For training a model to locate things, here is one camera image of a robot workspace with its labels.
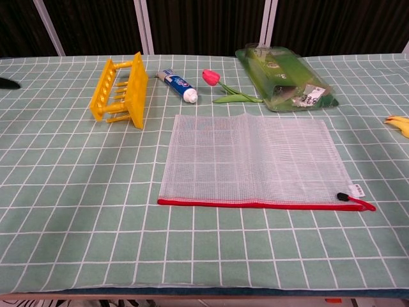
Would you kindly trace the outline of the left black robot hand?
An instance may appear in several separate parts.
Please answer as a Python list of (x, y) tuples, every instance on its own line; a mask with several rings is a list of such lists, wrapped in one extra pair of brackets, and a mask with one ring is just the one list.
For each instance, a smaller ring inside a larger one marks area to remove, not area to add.
[(21, 85), (13, 80), (0, 77), (0, 89), (1, 90), (18, 90), (21, 88)]

